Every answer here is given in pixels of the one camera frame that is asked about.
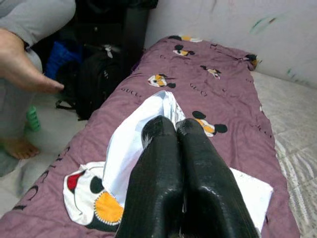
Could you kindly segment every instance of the backpack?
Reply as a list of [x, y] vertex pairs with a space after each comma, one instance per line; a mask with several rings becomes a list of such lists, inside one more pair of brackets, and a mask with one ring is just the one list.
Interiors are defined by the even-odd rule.
[[[89, 119], [121, 82], [120, 69], [119, 54], [107, 51], [93, 54], [79, 69], [74, 62], [65, 64], [57, 72], [56, 79], [65, 88], [56, 108], [76, 110], [80, 120]], [[63, 101], [70, 107], [62, 106]]]

